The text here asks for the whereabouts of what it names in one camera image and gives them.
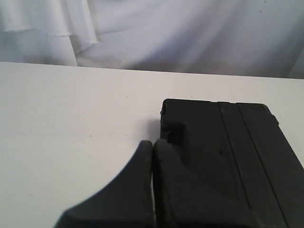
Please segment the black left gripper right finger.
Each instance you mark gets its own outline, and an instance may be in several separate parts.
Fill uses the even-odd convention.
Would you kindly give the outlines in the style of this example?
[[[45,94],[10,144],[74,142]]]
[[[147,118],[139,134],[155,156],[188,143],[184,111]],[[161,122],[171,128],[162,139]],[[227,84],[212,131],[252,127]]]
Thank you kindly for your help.
[[[203,183],[163,139],[153,149],[153,190],[159,228],[236,228],[236,206]]]

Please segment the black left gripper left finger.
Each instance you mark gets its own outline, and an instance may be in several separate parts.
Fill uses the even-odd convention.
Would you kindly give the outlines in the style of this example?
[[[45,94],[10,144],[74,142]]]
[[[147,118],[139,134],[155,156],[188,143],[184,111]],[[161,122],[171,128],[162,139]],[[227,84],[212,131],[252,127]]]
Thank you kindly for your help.
[[[141,141],[122,171],[102,190],[67,209],[57,228],[152,227],[152,143]]]

